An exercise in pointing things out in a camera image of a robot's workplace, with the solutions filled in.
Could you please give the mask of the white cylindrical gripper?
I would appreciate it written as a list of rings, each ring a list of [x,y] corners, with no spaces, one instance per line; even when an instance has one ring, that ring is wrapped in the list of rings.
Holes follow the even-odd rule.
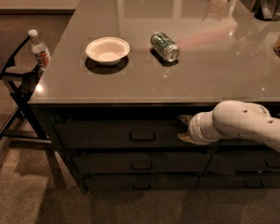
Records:
[[[186,143],[207,145],[222,138],[214,126],[213,112],[201,112],[194,116],[180,115],[178,119],[187,127],[188,133],[179,133],[177,137]]]

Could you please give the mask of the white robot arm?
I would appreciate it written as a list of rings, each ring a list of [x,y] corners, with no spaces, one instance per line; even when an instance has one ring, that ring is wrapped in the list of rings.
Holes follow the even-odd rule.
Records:
[[[212,111],[178,117],[186,126],[177,137],[183,142],[208,145],[222,139],[242,138],[264,144],[280,153],[280,119],[263,105],[223,101]]]

